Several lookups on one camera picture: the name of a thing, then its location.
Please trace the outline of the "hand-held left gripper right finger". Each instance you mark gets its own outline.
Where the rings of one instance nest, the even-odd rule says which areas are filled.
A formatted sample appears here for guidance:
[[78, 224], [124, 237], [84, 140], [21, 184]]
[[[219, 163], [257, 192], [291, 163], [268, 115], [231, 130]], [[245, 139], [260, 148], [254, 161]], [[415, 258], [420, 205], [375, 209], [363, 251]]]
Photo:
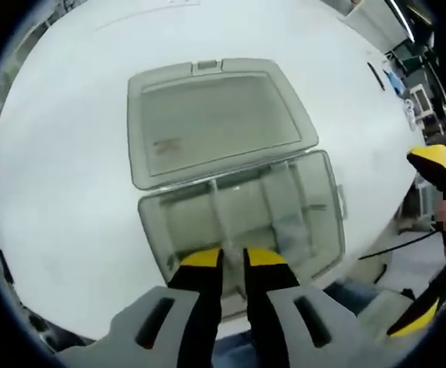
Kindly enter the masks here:
[[361, 348], [355, 315], [314, 286], [300, 284], [286, 260], [244, 250], [247, 316], [262, 367], [353, 367]]

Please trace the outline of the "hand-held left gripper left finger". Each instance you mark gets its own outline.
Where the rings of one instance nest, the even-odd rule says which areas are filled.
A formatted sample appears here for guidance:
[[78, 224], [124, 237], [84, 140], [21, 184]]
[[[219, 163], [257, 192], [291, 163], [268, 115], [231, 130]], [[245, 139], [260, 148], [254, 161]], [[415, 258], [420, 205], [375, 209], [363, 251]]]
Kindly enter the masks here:
[[64, 367], [210, 367], [221, 321], [223, 251], [186, 257], [167, 286], [153, 287], [85, 347], [56, 354]]

